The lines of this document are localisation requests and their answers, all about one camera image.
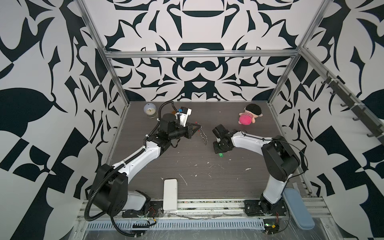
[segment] plush doll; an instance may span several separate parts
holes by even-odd
[[[249,125],[255,123],[255,118],[262,117],[262,109],[254,103],[248,104],[243,113],[239,113],[239,124]]]

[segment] gray pad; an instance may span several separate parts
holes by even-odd
[[[304,205],[300,193],[296,189],[286,188],[283,192],[283,198],[297,226],[303,230],[313,229],[314,221]]]

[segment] white foam block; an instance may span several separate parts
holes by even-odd
[[[165,212],[177,211],[177,180],[164,180],[163,210]]]

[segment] black and white wallpaper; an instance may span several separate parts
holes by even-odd
[[[113,59],[131,101],[268,100],[289,57]]]
[[[296,49],[321,0],[86,0],[108,51]],[[289,57],[114,59],[131,101],[267,100]]]
[[[308,44],[329,69],[384,119],[384,3],[335,0]],[[301,58],[273,103],[301,156],[314,195],[324,197],[348,237],[384,237],[384,146]]]
[[[2,239],[67,239],[124,102],[72,0],[0,3]]]
[[[109,51],[294,49],[321,0],[86,0]]]

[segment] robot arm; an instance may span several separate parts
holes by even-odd
[[[280,201],[287,180],[300,164],[291,146],[282,136],[259,137],[238,130],[228,131],[223,125],[218,125],[212,131],[217,138],[217,141],[214,142],[215,153],[227,152],[234,147],[240,147],[264,157],[270,174],[269,180],[260,198],[260,211],[250,212],[249,215],[271,212]]]
[[[166,102],[160,106],[159,122],[154,130],[149,135],[146,135],[144,146],[112,166],[104,164],[99,167],[89,192],[89,207],[91,204],[94,204],[103,213],[107,213],[112,217],[116,216],[123,209],[134,210],[142,214],[147,212],[147,207],[144,204],[146,202],[149,203],[150,198],[139,191],[128,191],[129,182],[141,169],[152,160],[158,158],[170,146],[177,147],[177,145],[172,145],[171,141],[173,139],[178,139],[178,141],[180,141],[181,137],[190,139],[201,128],[198,124],[187,122],[191,109],[185,107],[180,109],[174,108],[178,115],[178,121],[176,116],[171,113],[166,113],[161,117],[161,108],[167,103],[172,103],[173,106],[173,101]],[[99,217],[90,217],[89,210],[88,212],[86,211],[84,212],[84,217],[87,221],[92,221]]]

